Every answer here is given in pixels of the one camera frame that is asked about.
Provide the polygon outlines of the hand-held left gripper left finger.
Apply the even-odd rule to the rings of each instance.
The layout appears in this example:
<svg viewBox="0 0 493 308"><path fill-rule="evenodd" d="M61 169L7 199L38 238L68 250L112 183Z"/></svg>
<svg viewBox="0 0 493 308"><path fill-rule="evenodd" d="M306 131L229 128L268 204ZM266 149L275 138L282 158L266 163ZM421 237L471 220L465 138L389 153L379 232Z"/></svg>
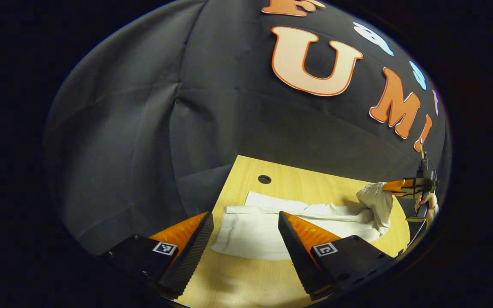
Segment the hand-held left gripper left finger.
<svg viewBox="0 0 493 308"><path fill-rule="evenodd" d="M214 229L204 212L152 236L133 234L98 256L129 281L175 300L184 294Z"/></svg>

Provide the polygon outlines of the black backdrop cloth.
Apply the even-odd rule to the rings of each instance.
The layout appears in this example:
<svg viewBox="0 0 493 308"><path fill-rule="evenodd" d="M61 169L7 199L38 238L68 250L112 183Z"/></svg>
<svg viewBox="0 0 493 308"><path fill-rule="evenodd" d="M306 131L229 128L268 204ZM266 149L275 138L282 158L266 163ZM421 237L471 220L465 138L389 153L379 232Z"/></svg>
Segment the black backdrop cloth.
<svg viewBox="0 0 493 308"><path fill-rule="evenodd" d="M48 187L88 253L214 208L237 156L368 182L451 173L436 84L325 0L176 0L90 51L44 136Z"/></svg>

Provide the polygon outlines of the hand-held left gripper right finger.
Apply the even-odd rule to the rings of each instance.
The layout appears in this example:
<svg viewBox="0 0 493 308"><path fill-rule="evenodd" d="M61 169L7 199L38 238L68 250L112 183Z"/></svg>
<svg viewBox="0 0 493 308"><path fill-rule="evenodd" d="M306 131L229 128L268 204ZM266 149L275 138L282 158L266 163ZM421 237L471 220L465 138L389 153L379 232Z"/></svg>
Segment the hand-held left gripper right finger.
<svg viewBox="0 0 493 308"><path fill-rule="evenodd" d="M395 261L358 235L342 238L284 211L279 212L278 230L313 301L352 292Z"/></svg>

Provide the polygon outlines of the white jeans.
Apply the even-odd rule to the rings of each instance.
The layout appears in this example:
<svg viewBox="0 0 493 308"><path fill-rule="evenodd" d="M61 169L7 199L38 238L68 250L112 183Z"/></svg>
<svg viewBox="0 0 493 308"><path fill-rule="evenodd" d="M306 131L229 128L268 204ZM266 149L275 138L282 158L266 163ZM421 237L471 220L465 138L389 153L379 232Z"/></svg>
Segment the white jeans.
<svg viewBox="0 0 493 308"><path fill-rule="evenodd" d="M228 206L212 250L262 261L289 261L278 229L279 212L287 212L339 237L360 236L367 242L391 228L393 197L384 183L368 184L351 205L307 204L249 192L244 205Z"/></svg>

